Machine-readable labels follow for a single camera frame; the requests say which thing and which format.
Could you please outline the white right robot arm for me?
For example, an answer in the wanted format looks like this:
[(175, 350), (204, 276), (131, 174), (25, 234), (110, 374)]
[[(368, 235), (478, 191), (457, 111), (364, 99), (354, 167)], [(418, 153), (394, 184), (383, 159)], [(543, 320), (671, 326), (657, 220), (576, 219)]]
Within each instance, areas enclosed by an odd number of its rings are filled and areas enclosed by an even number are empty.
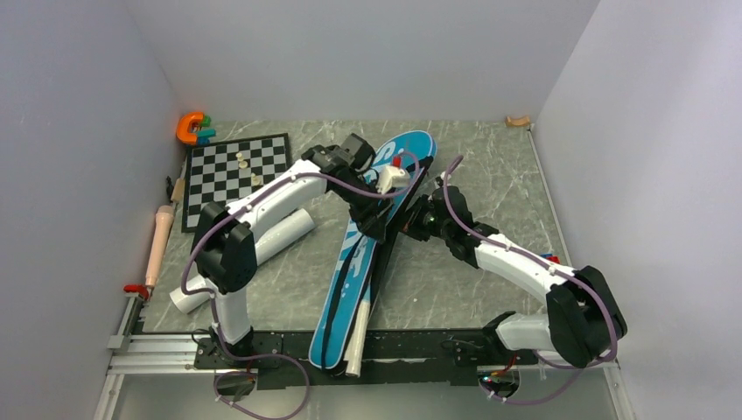
[(599, 269), (575, 269), (515, 244), (496, 227), (476, 221), (456, 186), (418, 198), (404, 215), (402, 232), (420, 242), (442, 240), (456, 259), (503, 277), (544, 305), (543, 314), (506, 311), (482, 327), (482, 351), (493, 363), (547, 351), (569, 368), (587, 368), (615, 355), (628, 332)]

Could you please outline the blue racket cover bag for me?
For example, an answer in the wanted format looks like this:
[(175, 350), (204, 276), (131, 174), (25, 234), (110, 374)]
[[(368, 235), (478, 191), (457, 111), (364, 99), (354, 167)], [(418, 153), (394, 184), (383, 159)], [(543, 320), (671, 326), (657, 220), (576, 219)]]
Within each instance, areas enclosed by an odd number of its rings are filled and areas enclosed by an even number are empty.
[(406, 170), (409, 186), (393, 189), (393, 205), (388, 212), (385, 242), (378, 242), (362, 234), (353, 220), (346, 225), (329, 290), (317, 327), (309, 347), (309, 362), (332, 375), (345, 375), (345, 353), (353, 334), (360, 302), (369, 298), (371, 309), (376, 285), (384, 278), (389, 256), (393, 250), (399, 220), (422, 184), (435, 158), (438, 147), (433, 137), (421, 130), (413, 130), (388, 140), (374, 152), (359, 145), (360, 138), (349, 136), (344, 147), (358, 151), (367, 162), (353, 165), (350, 174), (364, 186), (376, 189), (378, 170), (393, 165)]

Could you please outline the white shuttlecock tube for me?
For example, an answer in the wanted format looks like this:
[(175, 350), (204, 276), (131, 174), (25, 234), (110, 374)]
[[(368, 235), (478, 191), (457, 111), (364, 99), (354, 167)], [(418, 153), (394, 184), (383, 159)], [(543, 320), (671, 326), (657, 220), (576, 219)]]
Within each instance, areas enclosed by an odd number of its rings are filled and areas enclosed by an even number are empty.
[[(306, 210), (298, 209), (291, 213), (269, 229), (257, 242), (255, 247), (257, 263), (261, 265), (267, 262), (315, 227), (314, 220)], [(169, 297), (179, 311), (187, 314), (205, 303), (209, 299), (209, 293), (202, 291), (187, 295), (177, 287), (171, 291)]]

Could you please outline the blue badminton racket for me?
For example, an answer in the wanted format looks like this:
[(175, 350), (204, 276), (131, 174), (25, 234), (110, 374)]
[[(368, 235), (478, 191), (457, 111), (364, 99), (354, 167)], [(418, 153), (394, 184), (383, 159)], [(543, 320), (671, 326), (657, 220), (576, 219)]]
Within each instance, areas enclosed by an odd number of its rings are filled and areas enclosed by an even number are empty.
[(371, 312), (371, 303), (369, 298), (364, 298), (358, 307), (356, 314), (353, 334), (348, 342), (345, 362), (345, 375), (351, 378), (361, 376), (362, 355), (365, 345), (366, 332), (368, 329), (368, 320)]

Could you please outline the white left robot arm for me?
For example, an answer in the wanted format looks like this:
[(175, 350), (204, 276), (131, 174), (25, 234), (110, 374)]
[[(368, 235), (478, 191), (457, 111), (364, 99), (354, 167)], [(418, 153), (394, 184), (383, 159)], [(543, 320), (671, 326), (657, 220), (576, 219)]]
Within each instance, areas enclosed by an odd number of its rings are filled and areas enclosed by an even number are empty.
[(231, 368), (252, 352), (253, 326), (246, 288), (257, 270), (257, 242), (304, 203), (332, 192), (344, 200), (357, 231), (384, 242), (393, 199), (410, 183), (402, 157), (376, 162), (374, 148), (351, 135), (341, 144), (316, 145), (284, 174), (228, 206), (210, 203), (199, 217), (191, 261), (206, 278), (213, 300), (213, 330), (221, 340), (217, 356)]

